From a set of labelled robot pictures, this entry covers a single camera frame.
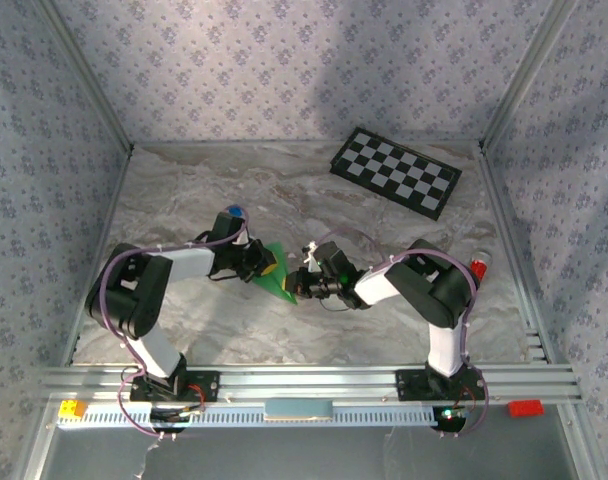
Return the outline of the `aluminium frame bar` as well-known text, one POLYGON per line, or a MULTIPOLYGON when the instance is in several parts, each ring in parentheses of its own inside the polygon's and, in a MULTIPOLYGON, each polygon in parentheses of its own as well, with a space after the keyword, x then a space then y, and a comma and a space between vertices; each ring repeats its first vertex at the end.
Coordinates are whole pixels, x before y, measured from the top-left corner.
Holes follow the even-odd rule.
POLYGON ((107 239, 111 230, 111 224, 115 215, 117 202, 124 184, 124 180, 128 171, 129 163, 133 155, 133 150, 134 145, 131 144, 123 157, 122 166, 120 167, 119 174, 117 176, 116 184, 110 197, 110 202, 108 204, 106 214, 102 220, 102 231, 99 236, 98 243, 96 245, 93 260, 89 267, 89 273, 87 275, 87 279, 85 280, 85 284, 81 289, 81 294, 78 298, 78 304, 76 306, 75 315, 73 316, 71 330, 67 337, 67 342, 64 347, 61 360, 59 362, 60 367, 69 367, 72 364, 72 360, 76 351, 78 336, 83 327, 84 318, 86 316, 86 314, 84 313, 85 299, 88 294, 88 291, 93 286, 96 275, 101 269, 107 239))
POLYGON ((519 255, 519 242, 510 221, 510 205, 502 195, 498 177, 492 164, 487 159, 483 148, 477 145, 474 154, 480 166, 481 176, 499 228, 499 236, 505 251, 509 269, 516 288, 520 314, 525 324, 528 342, 528 358, 531 363, 556 364, 555 350, 548 336, 546 325, 542 319, 537 299, 529 283, 527 269, 523 266, 519 255))

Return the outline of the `small red bottle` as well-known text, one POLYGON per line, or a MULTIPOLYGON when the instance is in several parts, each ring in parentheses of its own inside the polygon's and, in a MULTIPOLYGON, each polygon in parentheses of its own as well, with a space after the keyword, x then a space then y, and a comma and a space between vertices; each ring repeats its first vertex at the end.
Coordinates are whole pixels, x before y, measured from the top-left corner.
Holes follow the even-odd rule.
POLYGON ((488 269, 492 265, 492 256, 486 250, 476 250, 471 255, 470 269, 479 281, 482 281, 488 269))

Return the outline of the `red toy brick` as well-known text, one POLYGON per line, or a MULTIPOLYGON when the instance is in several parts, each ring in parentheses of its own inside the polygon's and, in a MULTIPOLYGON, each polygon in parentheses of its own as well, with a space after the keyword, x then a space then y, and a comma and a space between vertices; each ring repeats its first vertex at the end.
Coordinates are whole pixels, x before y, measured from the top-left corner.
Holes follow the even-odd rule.
POLYGON ((535 417, 545 413, 540 400, 513 400, 507 404, 508 413, 513 418, 535 417))

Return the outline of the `wide aluminium mounting rail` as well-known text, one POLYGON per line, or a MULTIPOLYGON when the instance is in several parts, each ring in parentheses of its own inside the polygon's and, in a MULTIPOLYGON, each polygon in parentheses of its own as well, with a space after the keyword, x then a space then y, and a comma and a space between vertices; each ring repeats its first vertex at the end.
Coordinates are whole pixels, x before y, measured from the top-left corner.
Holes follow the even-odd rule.
MULTIPOLYGON (((257 404, 269 398, 328 398, 341 404, 395 403, 405 383, 421 365, 310 366, 238 365, 192 366, 190 372, 215 373, 219 404, 257 404)), ((486 364, 480 367, 489 402, 537 399, 544 404, 579 403, 579 381, 569 365, 486 364)), ((82 365, 49 368, 38 383, 45 395, 113 399, 129 369, 123 365, 82 365)))

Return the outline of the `black white chessboard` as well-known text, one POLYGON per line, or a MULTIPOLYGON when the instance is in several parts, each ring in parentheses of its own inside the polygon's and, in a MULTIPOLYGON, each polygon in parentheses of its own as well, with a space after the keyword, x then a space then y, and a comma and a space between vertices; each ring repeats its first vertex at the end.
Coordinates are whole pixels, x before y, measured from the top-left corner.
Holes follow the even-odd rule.
POLYGON ((462 171, 357 127, 330 172, 428 219, 439 219, 462 171))

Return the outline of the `black controller board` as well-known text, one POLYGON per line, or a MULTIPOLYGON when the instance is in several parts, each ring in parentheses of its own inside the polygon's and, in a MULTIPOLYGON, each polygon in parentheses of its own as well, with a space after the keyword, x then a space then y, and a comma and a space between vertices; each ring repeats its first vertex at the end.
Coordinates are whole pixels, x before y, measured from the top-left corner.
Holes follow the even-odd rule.
POLYGON ((203 413, 204 410, 197 407, 182 409, 152 408, 149 422, 156 434, 179 434, 187 428, 191 420, 196 420, 203 413))
POLYGON ((433 416, 436 424, 432 429, 439 433, 459 434, 465 424, 469 410, 463 406, 434 407, 433 416))

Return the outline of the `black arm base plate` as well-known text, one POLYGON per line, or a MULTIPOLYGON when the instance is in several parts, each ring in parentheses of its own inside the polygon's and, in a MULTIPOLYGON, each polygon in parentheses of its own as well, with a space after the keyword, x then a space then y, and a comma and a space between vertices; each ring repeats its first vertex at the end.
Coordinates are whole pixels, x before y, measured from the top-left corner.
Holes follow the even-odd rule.
POLYGON ((130 387, 129 400, 139 402, 215 402, 220 375, 217 371, 192 371, 168 379, 152 375, 137 377, 130 387))
POLYGON ((395 372, 400 401, 458 401, 486 399, 480 376, 466 367, 446 378, 430 369, 401 369, 395 372))

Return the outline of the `green paper sheet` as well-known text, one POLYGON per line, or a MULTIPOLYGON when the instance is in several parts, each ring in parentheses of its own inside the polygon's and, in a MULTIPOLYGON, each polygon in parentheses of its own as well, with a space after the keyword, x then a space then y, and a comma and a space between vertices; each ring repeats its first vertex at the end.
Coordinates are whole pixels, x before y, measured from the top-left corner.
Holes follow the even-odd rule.
POLYGON ((277 261, 277 267, 267 275, 254 278, 252 282, 271 295, 296 305, 297 300, 295 296, 283 288, 283 283, 289 270, 287 256, 282 243, 273 242, 267 244, 266 248, 273 253, 277 261))

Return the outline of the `yellow toy brick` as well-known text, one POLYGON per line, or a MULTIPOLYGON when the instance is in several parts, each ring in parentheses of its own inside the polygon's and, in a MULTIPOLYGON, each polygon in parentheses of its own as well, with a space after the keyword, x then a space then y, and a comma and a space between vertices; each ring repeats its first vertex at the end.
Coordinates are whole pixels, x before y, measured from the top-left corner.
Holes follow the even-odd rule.
POLYGON ((58 418, 65 420, 81 419, 87 408, 87 403, 79 399, 62 400, 58 409, 58 418))

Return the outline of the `aluminium corner post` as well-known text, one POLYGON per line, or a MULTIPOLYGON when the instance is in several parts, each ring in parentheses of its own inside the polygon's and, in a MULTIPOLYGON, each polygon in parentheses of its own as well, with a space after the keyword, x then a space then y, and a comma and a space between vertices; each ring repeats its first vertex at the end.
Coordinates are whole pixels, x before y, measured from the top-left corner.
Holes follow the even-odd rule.
POLYGON ((124 153, 129 154, 132 150, 132 143, 54 1, 31 0, 31 2, 62 51, 90 105, 106 127, 111 139, 124 153))
POLYGON ((499 144, 578 2, 579 0, 551 0, 480 140, 480 149, 484 154, 492 152, 499 144))

